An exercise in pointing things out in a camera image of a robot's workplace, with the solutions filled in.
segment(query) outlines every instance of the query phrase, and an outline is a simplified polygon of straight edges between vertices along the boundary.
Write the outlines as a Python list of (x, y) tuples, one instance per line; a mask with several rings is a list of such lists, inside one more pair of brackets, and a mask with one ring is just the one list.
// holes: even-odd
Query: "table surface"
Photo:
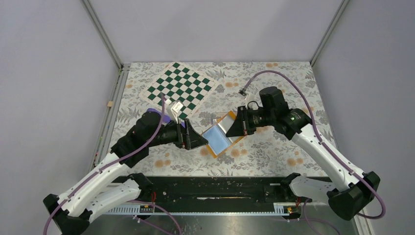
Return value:
[[(158, 108), (141, 100), (138, 94), (158, 76), (169, 63), (132, 63), (117, 114), (110, 146), (135, 124), (148, 109)], [(189, 119), (194, 129), (202, 133), (211, 126), (212, 114), (236, 111), (243, 105), (237, 93), (248, 79), (262, 70), (276, 70), (292, 79), (311, 105), (321, 133), (335, 146), (328, 117), (308, 62), (243, 62), (243, 63), (187, 63), (200, 73), (218, 81), (220, 85)], [(258, 92), (276, 86), (284, 93), (292, 108), (308, 110), (291, 85), (282, 77), (266, 73), (248, 88), (261, 105)], [(287, 176), (297, 172), (305, 176), (325, 176), (321, 167), (300, 147), (287, 140), (272, 127), (258, 128), (254, 135), (243, 138), (218, 158), (206, 147), (193, 150), (178, 149), (172, 144), (150, 148), (148, 157), (127, 173), (142, 172), (147, 176)]]

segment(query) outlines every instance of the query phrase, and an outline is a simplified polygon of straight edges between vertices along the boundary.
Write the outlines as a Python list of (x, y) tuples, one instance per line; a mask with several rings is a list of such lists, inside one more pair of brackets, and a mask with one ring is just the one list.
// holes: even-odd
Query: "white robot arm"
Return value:
[[(379, 177), (374, 172), (366, 174), (345, 158), (320, 132), (316, 133), (311, 118), (301, 109), (289, 109), (282, 91), (277, 87), (264, 88), (259, 92), (259, 96), (263, 107), (256, 110), (246, 106), (238, 107), (235, 122), (226, 136), (252, 135), (257, 127), (273, 126), (278, 133), (285, 135), (306, 151), (332, 181), (328, 183), (313, 180), (293, 173), (281, 182), (281, 185), (287, 188), (286, 197), (307, 197), (326, 203), (339, 217), (351, 220), (374, 198), (374, 194), (365, 183), (376, 191)], [(341, 165), (326, 147), (351, 171)]]

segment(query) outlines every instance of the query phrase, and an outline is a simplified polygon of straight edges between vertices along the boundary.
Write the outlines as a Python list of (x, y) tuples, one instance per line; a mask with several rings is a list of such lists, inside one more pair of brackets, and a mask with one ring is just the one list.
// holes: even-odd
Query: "metal frame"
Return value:
[[(122, 63), (107, 33), (105, 32), (91, 2), (89, 0), (81, 0), (81, 2), (85, 10), (87, 11), (88, 15), (90, 16), (91, 21), (94, 24), (99, 36), (101, 37), (103, 44), (107, 48), (111, 58), (113, 59), (116, 66), (120, 69), (118, 77), (116, 78), (113, 90), (111, 92), (111, 96), (110, 96), (110, 101), (113, 102), (113, 106), (108, 107), (106, 110), (104, 121), (100, 129), (100, 135), (99, 135), (98, 141), (94, 149), (92, 163), (90, 167), (90, 169), (93, 169), (96, 162), (100, 161), (106, 155), (106, 152), (109, 148), (109, 144), (110, 144), (111, 136), (112, 136), (112, 130), (115, 125), (116, 116), (117, 116), (118, 109), (121, 103), (122, 94), (124, 92), (124, 87), (125, 87), (125, 83), (128, 77), (128, 72), (130, 70), (131, 64)], [(337, 26), (339, 19), (344, 13), (349, 2), (350, 0), (343, 0), (339, 8), (337, 9), (336, 14), (334, 15), (332, 21), (330, 22), (329, 27), (324, 33), (322, 40), (320, 41), (316, 51), (314, 52), (310, 60), (311, 67), (313, 67), (316, 61), (318, 60), (324, 46), (326, 45), (328, 39), (330, 38), (333, 30)], [(365, 235), (375, 234), (373, 227), (371, 225), (371, 222), (368, 219), (360, 217), (360, 216), (356, 216), (354, 220), (355, 220), (356, 227), (358, 229), (359, 234), (365, 234)]]
[(108, 38), (107, 33), (105, 32), (104, 28), (102, 27), (101, 22), (98, 19), (98, 16), (96, 15), (95, 10), (93, 9), (91, 2), (89, 0), (81, 0), (82, 4), (85, 7), (85, 10), (87, 11), (88, 15), (90, 16), (92, 23), (94, 24), (96, 30), (98, 31), (99, 36), (102, 39), (102, 42), (104, 43), (105, 47), (107, 48), (108, 52), (110, 53), (112, 59), (114, 60), (114, 63), (117, 65), (118, 69), (122, 69), (123, 64), (120, 60), (117, 52), (115, 51), (110, 39)]
[(330, 25), (328, 26), (326, 32), (324, 33), (324, 36), (322, 40), (320, 41), (320, 44), (318, 45), (316, 51), (314, 52), (314, 55), (311, 57), (311, 60), (310, 60), (311, 67), (313, 67), (316, 61), (318, 60), (325, 44), (327, 43), (327, 40), (330, 38), (331, 33), (336, 28), (337, 23), (339, 22), (339, 19), (343, 15), (343, 12), (345, 11), (349, 2), (350, 0), (343, 0), (342, 3), (340, 3), (340, 6), (337, 9), (336, 14), (334, 14), (334, 17), (331, 20)]
[(123, 68), (119, 72), (116, 79), (110, 97), (110, 101), (113, 102), (113, 105), (112, 107), (107, 108), (89, 170), (92, 170), (95, 167), (96, 163), (100, 162), (107, 154), (107, 150), (111, 141), (112, 130), (114, 129), (116, 116), (121, 104), (122, 94), (124, 93), (125, 83), (127, 82), (128, 72), (130, 71), (130, 65), (131, 64), (123, 65)]

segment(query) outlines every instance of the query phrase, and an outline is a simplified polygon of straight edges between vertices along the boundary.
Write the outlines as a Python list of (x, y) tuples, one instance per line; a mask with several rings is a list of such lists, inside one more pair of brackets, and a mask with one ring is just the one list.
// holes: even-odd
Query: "chessboard square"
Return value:
[(183, 105), (184, 105), (184, 106), (186, 106), (186, 107), (187, 107), (189, 104), (190, 104), (190, 101), (188, 101), (187, 99), (185, 99), (185, 100), (183, 101)]
[(192, 100), (194, 100), (194, 96), (189, 95), (189, 96), (186, 98), (186, 100), (188, 100), (188, 101), (192, 101)]
[(151, 94), (151, 92), (149, 92), (149, 91), (144, 91), (144, 94), (143, 94), (143, 95), (144, 95), (145, 97), (148, 97), (150, 94)]
[(174, 93), (171, 97), (172, 99), (177, 100), (180, 97), (180, 95), (177, 93)]
[(153, 100), (154, 98), (156, 98), (156, 95), (155, 95), (155, 94), (150, 94), (150, 95), (148, 96), (148, 98), (149, 98), (150, 100)]
[(206, 90), (201, 90), (201, 91), (200, 91), (200, 94), (201, 94), (201, 95), (206, 95), (207, 93), (208, 93), (208, 91), (206, 91)]
[(148, 90), (149, 92), (153, 92), (155, 89), (156, 89), (156, 88), (154, 88), (154, 87), (149, 87), (147, 90)]
[(198, 94), (197, 96), (196, 96), (196, 99), (198, 99), (198, 100), (202, 100), (203, 99), (203, 95), (202, 94)]
[(189, 115), (191, 112), (192, 112), (192, 110), (191, 110), (190, 108), (188, 108), (188, 107), (186, 107), (186, 108), (183, 110), (183, 113), (184, 113), (184, 114), (187, 114), (187, 115)]
[(197, 96), (199, 93), (196, 91), (192, 91), (192, 93), (190, 93), (191, 96)]
[(192, 85), (192, 83), (189, 82), (189, 81), (185, 81), (184, 85), (187, 86), (187, 87), (189, 87), (190, 85)]
[(160, 97), (157, 96), (153, 99), (153, 101), (157, 104), (159, 101), (161, 101), (161, 99), (160, 99)]
[(189, 109), (193, 110), (193, 109), (196, 107), (196, 105), (195, 105), (195, 104), (193, 104), (193, 103), (190, 103), (187, 107), (188, 107)]
[(180, 118), (181, 120), (184, 120), (186, 117), (187, 117), (187, 114), (185, 114), (185, 113), (181, 113), (181, 114), (179, 115), (179, 118)]
[(169, 91), (166, 95), (167, 95), (168, 97), (172, 97), (174, 94), (175, 94), (174, 92)]

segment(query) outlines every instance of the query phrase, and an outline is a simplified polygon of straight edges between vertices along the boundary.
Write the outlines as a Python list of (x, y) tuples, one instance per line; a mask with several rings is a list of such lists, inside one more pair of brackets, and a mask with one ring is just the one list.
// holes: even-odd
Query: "chessboard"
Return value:
[(165, 98), (172, 102), (179, 100), (183, 104), (179, 118), (185, 119), (197, 111), (218, 85), (217, 81), (192, 67), (181, 62), (173, 62), (156, 76), (139, 96), (160, 109), (160, 93), (163, 93)]

